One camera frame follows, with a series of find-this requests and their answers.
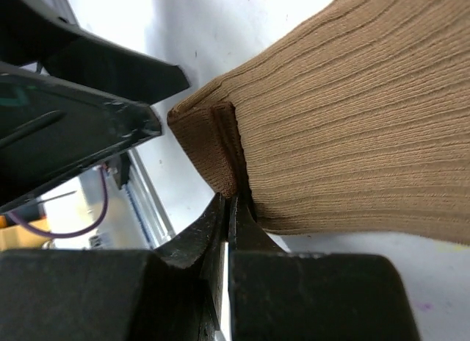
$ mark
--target tan ribbed sock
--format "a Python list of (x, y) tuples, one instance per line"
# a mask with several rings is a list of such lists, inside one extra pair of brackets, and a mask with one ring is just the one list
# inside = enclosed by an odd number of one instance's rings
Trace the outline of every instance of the tan ribbed sock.
[(335, 0), (168, 123), (216, 191), (249, 183), (270, 231), (470, 243), (469, 10)]

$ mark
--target purple wire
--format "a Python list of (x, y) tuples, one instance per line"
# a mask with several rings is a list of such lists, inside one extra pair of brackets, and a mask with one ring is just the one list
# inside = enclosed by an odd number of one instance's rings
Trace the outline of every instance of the purple wire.
[(104, 178), (104, 169), (100, 168), (100, 180), (101, 180), (101, 187), (103, 189), (103, 208), (101, 209), (101, 214), (99, 217), (96, 219), (94, 223), (89, 225), (85, 229), (81, 229), (80, 231), (76, 232), (71, 232), (71, 233), (52, 233), (52, 232), (47, 232), (43, 231), (42, 229), (37, 229), (34, 226), (31, 226), (29, 222), (26, 222), (23, 218), (19, 217), (15, 212), (10, 211), (7, 213), (7, 215), (12, 219), (14, 223), (16, 223), (19, 226), (24, 227), (28, 231), (37, 234), (38, 236), (43, 236), (47, 238), (74, 238), (81, 236), (85, 233), (88, 233), (98, 227), (101, 222), (103, 222), (104, 217), (106, 216), (106, 212), (108, 211), (108, 191), (106, 189), (106, 179)]

